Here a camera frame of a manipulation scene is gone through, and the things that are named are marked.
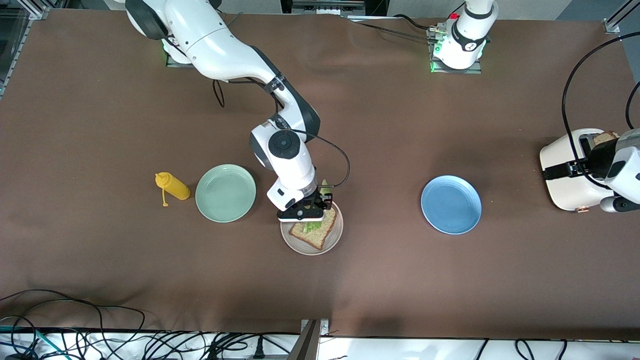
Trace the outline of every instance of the mustard bottle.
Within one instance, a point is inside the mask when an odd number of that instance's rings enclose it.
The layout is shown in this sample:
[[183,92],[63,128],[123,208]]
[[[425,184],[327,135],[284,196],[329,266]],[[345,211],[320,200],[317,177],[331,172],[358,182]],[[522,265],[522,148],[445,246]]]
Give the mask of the mustard bottle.
[[180,200],[186,200],[191,195],[189,188],[168,172],[156,174],[156,185],[162,189],[162,206],[169,206],[164,199],[164,192],[168,192]]

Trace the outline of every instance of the white floor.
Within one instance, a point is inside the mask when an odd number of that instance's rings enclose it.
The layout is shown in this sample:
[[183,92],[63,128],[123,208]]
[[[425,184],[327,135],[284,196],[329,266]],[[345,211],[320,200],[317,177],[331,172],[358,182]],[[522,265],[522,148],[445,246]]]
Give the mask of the white floor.
[[[160,337],[161,334],[139,333],[132,338],[132,334],[126,333],[107,333],[105,337],[113,341],[109,342],[111,348],[116,348],[122,344],[118,340],[129,340],[117,354],[125,360],[138,360],[143,358],[145,346],[151,349],[147,352],[147,359],[165,359],[165,355],[170,351],[169,347],[159,346],[160,342],[150,339],[149,336]],[[170,341],[171,346],[178,345],[184,339],[192,336],[192,334],[181,335]],[[56,345],[59,349],[64,350],[64,344],[60,334],[48,334],[47,340]],[[213,339],[214,334],[206,334],[203,337],[197,336],[180,346],[181,350],[200,349],[208,347]],[[275,341],[286,349],[291,349],[297,340],[297,336],[293,335],[269,335],[270,340]],[[33,339],[32,334],[17,334],[16,344],[28,347]],[[89,341],[102,340],[101,334],[91,333],[88,335]],[[65,335],[65,341],[69,348],[76,346],[76,335],[68,333]],[[0,334],[0,342],[10,343],[10,335],[7,333]],[[247,348],[236,351],[224,351],[222,354],[224,359],[247,359],[255,353],[257,338],[248,339]],[[561,341],[527,341],[536,359],[556,360],[562,349]],[[366,360],[474,360],[483,340],[445,340],[445,339],[374,339],[374,338],[321,338],[318,360],[335,360],[343,357],[345,360],[366,359]],[[105,360],[117,359],[111,354],[104,342],[95,344],[98,350],[89,348],[86,354],[87,360]],[[528,354],[525,347],[521,344],[521,351]],[[36,352],[39,356],[56,351],[51,345],[48,345],[42,339],[38,342]],[[264,342],[264,352],[267,355],[283,354],[283,351],[274,345]],[[0,358],[14,354],[15,351],[9,346],[0,346]],[[70,354],[79,355],[77,351],[70,351]],[[200,359],[203,350],[195,350],[183,353],[184,360]],[[568,343],[563,360],[632,360],[634,357],[640,357],[640,344],[638,343],[610,343],[608,341],[570,341]],[[58,359],[66,358],[64,355],[56,356]],[[180,359],[176,353],[166,356],[166,360]],[[522,360],[516,353],[513,340],[490,340],[484,349],[481,357],[482,360]]]

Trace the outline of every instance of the brown tabletop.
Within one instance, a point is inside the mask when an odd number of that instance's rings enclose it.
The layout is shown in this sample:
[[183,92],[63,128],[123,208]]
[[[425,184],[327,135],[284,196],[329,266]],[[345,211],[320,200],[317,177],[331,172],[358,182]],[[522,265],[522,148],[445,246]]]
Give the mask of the brown tabletop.
[[[160,44],[124,12],[55,10],[34,23],[0,101],[3,294],[54,288],[139,307],[154,329],[295,331],[302,318],[331,318],[356,336],[640,336],[640,213],[561,211],[538,162],[564,132],[571,68],[610,38],[599,23],[498,21],[481,76],[432,74],[421,41],[333,15],[240,15],[230,28],[271,58],[351,158],[335,191],[338,245],[307,257],[282,240],[266,197],[276,174],[248,145],[273,112],[261,89],[224,84],[220,108],[211,80],[166,68]],[[621,44],[595,54],[570,89],[572,126],[623,132],[631,88]],[[318,177],[339,181],[340,154],[308,146]],[[210,222],[193,198],[162,207],[156,172],[195,185],[225,163],[256,180],[245,217]],[[480,193],[483,217],[468,234],[444,235],[422,216],[422,188],[442,174]],[[37,325],[97,325],[91,309],[47,306],[30,316]],[[112,311],[105,326],[137,321]]]

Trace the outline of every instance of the plate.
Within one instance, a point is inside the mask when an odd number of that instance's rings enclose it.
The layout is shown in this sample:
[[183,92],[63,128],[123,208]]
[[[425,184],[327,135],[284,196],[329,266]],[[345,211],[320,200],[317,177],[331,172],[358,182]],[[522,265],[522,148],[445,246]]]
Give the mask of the plate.
[[335,246],[335,244],[338,243],[338,240],[340,240],[340,236],[342,236],[342,227],[344,225],[340,208],[338,208],[335,203],[333,203],[332,208],[335,209],[336,212],[335,223],[333,225],[333,229],[331,229],[329,234],[324,239],[324,246],[322,246],[322,250],[318,250],[315,247],[298,239],[297,237],[289,234],[289,231],[291,230],[293,225],[297,224],[296,222],[280,223],[280,232],[282,233],[284,242],[286,242],[293,251],[303,255],[320,255],[331,250]]
[[422,191],[422,213],[431,226],[450,235],[473,229],[482,213],[480,196],[466,180],[451,175],[431,180]]
[[219,165],[207,171],[196,187],[198,210],[211,221],[235,221],[251,209],[255,181],[237,165]]

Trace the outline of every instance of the blue plate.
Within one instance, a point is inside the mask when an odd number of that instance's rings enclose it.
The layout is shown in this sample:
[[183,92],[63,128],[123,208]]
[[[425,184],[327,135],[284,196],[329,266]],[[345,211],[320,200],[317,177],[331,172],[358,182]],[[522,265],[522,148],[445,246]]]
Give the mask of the blue plate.
[[431,180],[422,191],[420,204],[429,224],[449,235],[470,231],[482,213],[476,189],[466,180],[451,175]]

